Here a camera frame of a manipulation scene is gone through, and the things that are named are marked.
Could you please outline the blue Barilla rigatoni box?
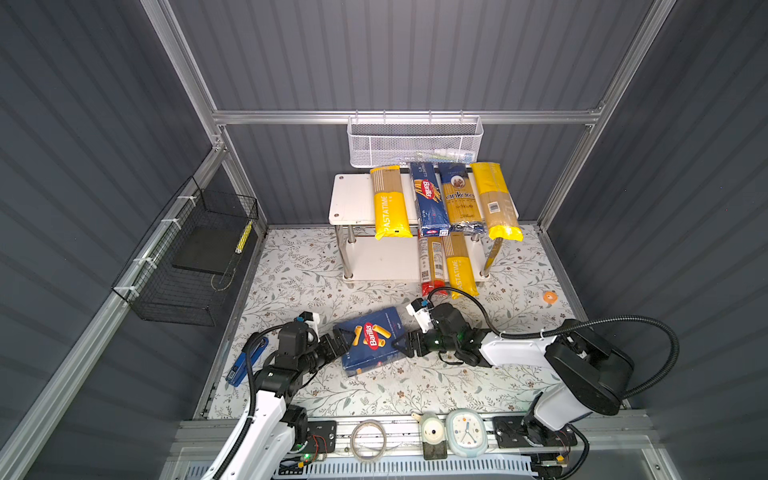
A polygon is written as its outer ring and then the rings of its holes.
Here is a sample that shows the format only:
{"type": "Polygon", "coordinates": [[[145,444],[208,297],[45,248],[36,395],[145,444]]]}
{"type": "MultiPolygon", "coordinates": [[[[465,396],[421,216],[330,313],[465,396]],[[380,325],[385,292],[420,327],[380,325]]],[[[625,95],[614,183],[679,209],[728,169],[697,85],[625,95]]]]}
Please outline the blue Barilla rigatoni box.
{"type": "Polygon", "coordinates": [[[404,354],[394,342],[405,334],[398,310],[388,307],[334,326],[349,350],[341,357],[348,377],[357,376],[400,360],[404,354]]]}

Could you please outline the yellow Pastatime spaghetti bag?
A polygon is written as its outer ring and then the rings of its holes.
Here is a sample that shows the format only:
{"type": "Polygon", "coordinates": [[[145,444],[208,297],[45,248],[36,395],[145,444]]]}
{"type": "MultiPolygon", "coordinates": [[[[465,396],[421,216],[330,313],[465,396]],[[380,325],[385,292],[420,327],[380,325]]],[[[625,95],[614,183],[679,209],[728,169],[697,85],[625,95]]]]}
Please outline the yellow Pastatime spaghetti bag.
{"type": "Polygon", "coordinates": [[[477,296],[471,260],[468,254],[465,236],[452,232],[443,238],[446,256],[446,275],[449,285],[469,295],[477,296]]]}
{"type": "Polygon", "coordinates": [[[370,171],[373,185],[375,238],[411,238],[399,166],[370,171]]]}

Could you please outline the red-ended spaghetti bag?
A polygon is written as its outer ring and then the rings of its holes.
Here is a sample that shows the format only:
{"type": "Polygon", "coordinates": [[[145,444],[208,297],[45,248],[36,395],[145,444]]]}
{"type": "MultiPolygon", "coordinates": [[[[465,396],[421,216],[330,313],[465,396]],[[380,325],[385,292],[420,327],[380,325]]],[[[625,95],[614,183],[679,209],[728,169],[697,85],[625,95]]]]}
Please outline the red-ended spaghetti bag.
{"type": "Polygon", "coordinates": [[[420,237],[418,247],[421,293],[426,297],[446,285],[445,252],[440,237],[420,237]]]}

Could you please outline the blue Barilla spaghetti box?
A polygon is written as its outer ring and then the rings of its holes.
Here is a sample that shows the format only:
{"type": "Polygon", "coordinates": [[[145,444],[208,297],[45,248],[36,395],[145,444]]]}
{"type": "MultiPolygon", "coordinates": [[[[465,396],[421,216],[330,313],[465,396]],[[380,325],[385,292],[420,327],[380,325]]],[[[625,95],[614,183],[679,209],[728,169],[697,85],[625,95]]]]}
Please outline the blue Barilla spaghetti box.
{"type": "Polygon", "coordinates": [[[414,162],[409,165],[415,194],[419,230],[423,237],[446,237],[451,224],[434,165],[414,162]]]}

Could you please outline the dark blue spaghetti bag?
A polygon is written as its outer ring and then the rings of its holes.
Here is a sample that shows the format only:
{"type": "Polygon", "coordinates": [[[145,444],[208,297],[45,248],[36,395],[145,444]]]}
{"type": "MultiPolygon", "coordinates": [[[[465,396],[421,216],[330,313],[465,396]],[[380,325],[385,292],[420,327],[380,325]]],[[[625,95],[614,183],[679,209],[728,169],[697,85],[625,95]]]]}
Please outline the dark blue spaghetti bag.
{"type": "Polygon", "coordinates": [[[466,167],[459,163],[440,163],[438,172],[451,230],[482,233],[484,222],[466,167]]]}

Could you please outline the yellow spaghetti bag with barcode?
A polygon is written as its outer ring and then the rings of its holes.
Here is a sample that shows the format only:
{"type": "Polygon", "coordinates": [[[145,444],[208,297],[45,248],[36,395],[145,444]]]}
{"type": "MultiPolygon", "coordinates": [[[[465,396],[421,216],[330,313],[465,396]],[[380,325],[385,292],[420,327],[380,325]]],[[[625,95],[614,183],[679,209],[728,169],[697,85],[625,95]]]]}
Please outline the yellow spaghetti bag with barcode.
{"type": "Polygon", "coordinates": [[[472,173],[489,238],[522,242],[524,235],[501,166],[477,162],[472,165],[472,173]]]}

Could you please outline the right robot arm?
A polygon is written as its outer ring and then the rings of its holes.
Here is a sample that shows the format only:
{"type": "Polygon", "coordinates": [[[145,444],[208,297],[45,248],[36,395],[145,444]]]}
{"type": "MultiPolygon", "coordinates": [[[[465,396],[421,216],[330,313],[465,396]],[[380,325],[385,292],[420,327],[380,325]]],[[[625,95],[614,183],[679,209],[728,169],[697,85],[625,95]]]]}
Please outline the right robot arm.
{"type": "Polygon", "coordinates": [[[430,296],[406,307],[417,329],[397,337],[393,347],[409,358],[450,353],[459,366],[491,368],[529,365],[551,369],[559,383],[538,394],[517,431],[534,446],[544,446],[574,422],[592,413],[614,416],[623,402],[660,383],[680,356],[680,340],[666,323],[639,315],[618,315],[582,322],[566,319],[555,329],[510,333],[499,329],[486,308],[484,327],[473,327],[451,303],[434,304],[430,296]],[[611,323],[645,324],[662,331],[670,344],[660,369],[631,386],[632,358],[596,332],[611,323]]]}

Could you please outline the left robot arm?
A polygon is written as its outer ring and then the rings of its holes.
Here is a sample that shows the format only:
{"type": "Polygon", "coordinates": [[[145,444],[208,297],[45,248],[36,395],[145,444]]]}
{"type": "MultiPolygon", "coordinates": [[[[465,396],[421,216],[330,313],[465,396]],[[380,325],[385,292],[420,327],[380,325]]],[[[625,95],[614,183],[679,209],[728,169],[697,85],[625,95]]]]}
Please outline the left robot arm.
{"type": "Polygon", "coordinates": [[[247,407],[204,477],[271,478],[281,460],[306,441],[306,409],[290,405],[304,387],[305,377],[346,354],[351,342],[352,334],[338,327],[320,336],[306,321],[297,320],[252,334],[242,350],[249,387],[247,407]],[[274,361],[255,372],[252,351],[274,331],[278,333],[274,361]]]}

